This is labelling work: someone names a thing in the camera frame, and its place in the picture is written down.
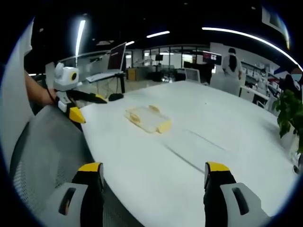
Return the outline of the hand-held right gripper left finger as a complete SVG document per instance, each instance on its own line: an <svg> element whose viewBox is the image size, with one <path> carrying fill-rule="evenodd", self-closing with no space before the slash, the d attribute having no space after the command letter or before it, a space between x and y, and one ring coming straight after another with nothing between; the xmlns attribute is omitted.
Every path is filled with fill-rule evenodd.
<svg viewBox="0 0 303 227"><path fill-rule="evenodd" d="M103 164L85 164L54 191L39 220L44 227L102 227L103 190Z"/></svg>

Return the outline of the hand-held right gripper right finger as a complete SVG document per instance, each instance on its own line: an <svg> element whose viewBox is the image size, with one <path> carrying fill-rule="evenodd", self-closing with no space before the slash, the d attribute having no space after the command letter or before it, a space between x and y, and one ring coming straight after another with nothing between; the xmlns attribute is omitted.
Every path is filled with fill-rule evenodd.
<svg viewBox="0 0 303 227"><path fill-rule="evenodd" d="M224 164L205 163L204 190L206 227L263 227L270 220L260 198Z"/></svg>

